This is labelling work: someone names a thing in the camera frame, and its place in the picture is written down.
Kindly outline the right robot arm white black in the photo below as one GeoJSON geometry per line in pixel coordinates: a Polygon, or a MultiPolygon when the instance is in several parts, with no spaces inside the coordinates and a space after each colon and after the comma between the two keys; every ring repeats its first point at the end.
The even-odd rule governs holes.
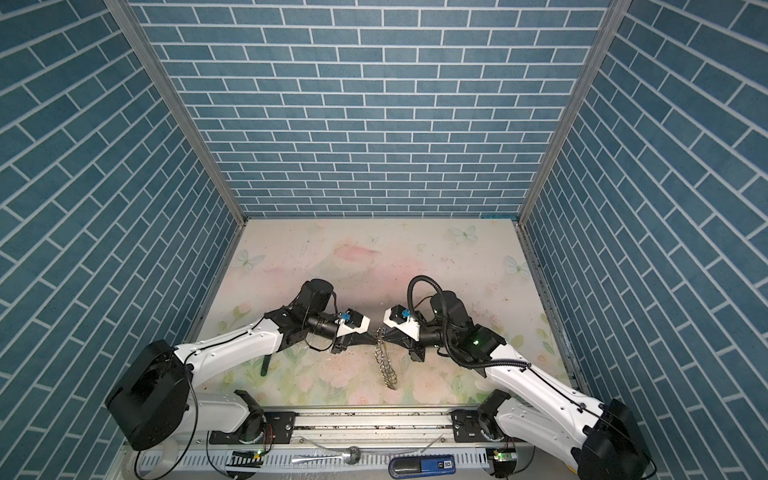
{"type": "Polygon", "coordinates": [[[650,479],[658,472],[632,410],[602,402],[534,366],[463,302],[426,275],[410,280],[406,302],[389,308],[385,338],[413,359],[443,349],[455,364],[494,387],[478,410],[485,436],[515,437],[563,461],[581,479],[650,479]]]}

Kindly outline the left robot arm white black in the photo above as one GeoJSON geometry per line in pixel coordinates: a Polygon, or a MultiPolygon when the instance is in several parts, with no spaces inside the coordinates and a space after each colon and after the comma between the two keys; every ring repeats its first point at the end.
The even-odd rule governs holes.
{"type": "Polygon", "coordinates": [[[370,320],[362,313],[327,312],[335,299],[332,284],[312,279],[288,305],[232,332],[177,346],[154,341],[116,382],[105,406],[135,451],[202,430],[233,434],[242,443],[258,442],[266,419],[248,392],[209,395],[197,393],[197,388],[247,361],[301,343],[310,334],[330,340],[332,353],[376,344],[367,331],[370,320]]]}

